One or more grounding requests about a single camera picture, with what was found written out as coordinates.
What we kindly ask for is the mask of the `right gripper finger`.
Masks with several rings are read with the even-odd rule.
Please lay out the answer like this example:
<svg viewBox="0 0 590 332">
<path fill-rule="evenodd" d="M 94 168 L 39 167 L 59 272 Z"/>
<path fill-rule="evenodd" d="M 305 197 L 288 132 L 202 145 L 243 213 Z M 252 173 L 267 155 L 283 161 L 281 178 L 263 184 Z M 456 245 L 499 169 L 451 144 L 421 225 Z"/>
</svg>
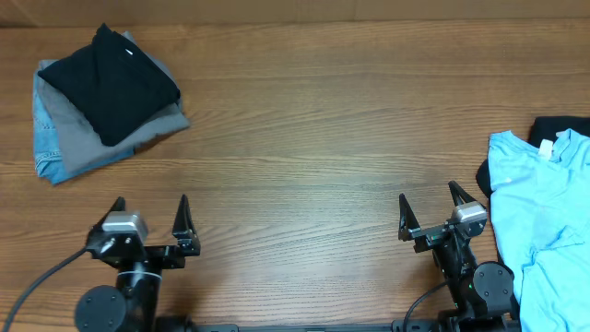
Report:
<svg viewBox="0 0 590 332">
<path fill-rule="evenodd" d="M 399 195 L 399 211 L 398 239 L 404 242 L 414 240 L 421 227 L 404 194 Z"/>
<path fill-rule="evenodd" d="M 455 206 L 464 205 L 466 203 L 478 202 L 472 195 L 465 191 L 456 181 L 450 181 L 448 183 L 448 186 Z"/>
</svg>

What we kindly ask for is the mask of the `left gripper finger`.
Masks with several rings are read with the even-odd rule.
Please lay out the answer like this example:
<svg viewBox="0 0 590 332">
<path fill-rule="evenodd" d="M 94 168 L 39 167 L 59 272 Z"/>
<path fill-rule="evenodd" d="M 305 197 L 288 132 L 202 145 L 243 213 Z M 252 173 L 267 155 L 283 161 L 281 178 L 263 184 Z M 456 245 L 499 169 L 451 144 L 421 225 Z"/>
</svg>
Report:
<svg viewBox="0 0 590 332">
<path fill-rule="evenodd" d="M 172 236 L 177 240 L 184 256 L 200 255 L 201 244 L 193 224 L 187 195 L 181 197 L 172 227 Z"/>
<path fill-rule="evenodd" d="M 119 212 L 119 211 L 126 211 L 126 203 L 125 199 L 122 196 L 118 196 L 112 206 L 107 210 L 107 212 L 103 215 L 103 217 L 90 229 L 92 231 L 100 230 L 104 221 L 108 218 L 108 216 L 112 212 Z"/>
</svg>

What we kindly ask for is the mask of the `black t-shirt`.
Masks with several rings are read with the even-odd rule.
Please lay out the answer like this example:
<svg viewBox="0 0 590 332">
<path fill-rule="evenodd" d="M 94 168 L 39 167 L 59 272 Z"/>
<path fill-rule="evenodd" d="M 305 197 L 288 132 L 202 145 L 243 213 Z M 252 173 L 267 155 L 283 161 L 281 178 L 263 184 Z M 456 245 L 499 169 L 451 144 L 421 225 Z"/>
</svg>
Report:
<svg viewBox="0 0 590 332">
<path fill-rule="evenodd" d="M 173 80 L 138 46 L 101 25 L 89 45 L 39 72 L 113 147 L 181 98 Z"/>
</svg>

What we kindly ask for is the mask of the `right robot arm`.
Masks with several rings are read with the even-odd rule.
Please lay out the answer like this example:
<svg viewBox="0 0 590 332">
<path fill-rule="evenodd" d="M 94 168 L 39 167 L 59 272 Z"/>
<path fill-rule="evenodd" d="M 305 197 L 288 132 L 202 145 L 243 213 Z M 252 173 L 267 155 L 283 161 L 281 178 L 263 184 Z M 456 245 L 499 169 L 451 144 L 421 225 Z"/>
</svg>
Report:
<svg viewBox="0 0 590 332">
<path fill-rule="evenodd" d="M 514 273 L 504 263 L 479 263 L 470 242 L 488 222 L 488 212 L 457 182 L 448 183 L 454 209 L 443 224 L 423 229 L 405 195 L 399 196 L 398 239 L 412 242 L 416 253 L 430 252 L 443 282 L 416 299 L 394 331 L 520 331 L 519 304 L 513 293 Z M 446 288 L 454 308 L 435 319 L 416 320 L 415 309 L 435 292 Z"/>
</svg>

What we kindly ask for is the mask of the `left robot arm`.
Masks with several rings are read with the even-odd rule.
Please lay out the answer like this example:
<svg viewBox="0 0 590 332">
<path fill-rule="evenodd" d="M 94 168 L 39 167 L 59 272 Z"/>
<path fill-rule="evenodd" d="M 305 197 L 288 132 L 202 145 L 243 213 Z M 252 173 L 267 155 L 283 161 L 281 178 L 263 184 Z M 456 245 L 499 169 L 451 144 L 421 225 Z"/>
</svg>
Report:
<svg viewBox="0 0 590 332">
<path fill-rule="evenodd" d="M 75 310 L 79 331 L 192 331 L 187 316 L 157 316 L 162 272 L 182 269 L 185 259 L 199 256 L 201 245 L 187 196 L 181 196 L 172 225 L 175 244 L 147 245 L 148 226 L 138 212 L 118 197 L 88 233 L 86 251 L 117 270 L 113 286 L 87 291 Z"/>
</svg>

